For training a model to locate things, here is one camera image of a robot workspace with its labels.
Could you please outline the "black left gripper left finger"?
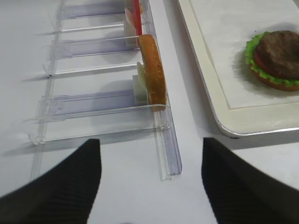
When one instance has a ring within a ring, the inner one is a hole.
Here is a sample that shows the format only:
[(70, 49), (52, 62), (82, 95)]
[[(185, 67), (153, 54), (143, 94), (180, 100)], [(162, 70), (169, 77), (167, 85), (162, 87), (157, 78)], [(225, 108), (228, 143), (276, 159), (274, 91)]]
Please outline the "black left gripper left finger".
[(54, 168), (1, 197), (2, 224), (86, 224), (102, 173), (100, 140), (89, 139)]

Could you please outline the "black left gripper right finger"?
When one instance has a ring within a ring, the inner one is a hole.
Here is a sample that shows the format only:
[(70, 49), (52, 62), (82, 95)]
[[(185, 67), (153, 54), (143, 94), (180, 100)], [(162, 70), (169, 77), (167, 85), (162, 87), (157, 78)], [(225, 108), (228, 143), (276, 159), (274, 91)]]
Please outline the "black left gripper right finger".
[(299, 191), (203, 139), (201, 178), (219, 224), (297, 224)]

